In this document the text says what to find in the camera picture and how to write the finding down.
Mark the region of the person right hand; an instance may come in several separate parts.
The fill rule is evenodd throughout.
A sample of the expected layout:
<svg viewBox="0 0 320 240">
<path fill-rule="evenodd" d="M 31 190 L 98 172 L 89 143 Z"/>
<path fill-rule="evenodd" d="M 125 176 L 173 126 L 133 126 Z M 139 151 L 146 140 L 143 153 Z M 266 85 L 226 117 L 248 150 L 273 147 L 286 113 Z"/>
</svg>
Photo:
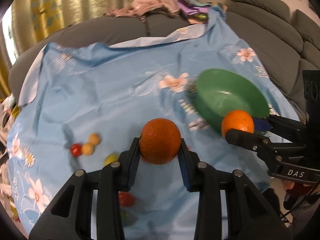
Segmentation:
<svg viewBox="0 0 320 240">
<path fill-rule="evenodd" d="M 300 184 L 298 183 L 296 185 L 296 183 L 294 181 L 288 181 L 288 180 L 284 180 L 283 181 L 283 188 L 285 191 L 289 191 L 289 190 L 302 190 L 301 187 L 307 187 L 307 188 L 310 188 L 310 185 L 308 184 Z"/>
</svg>

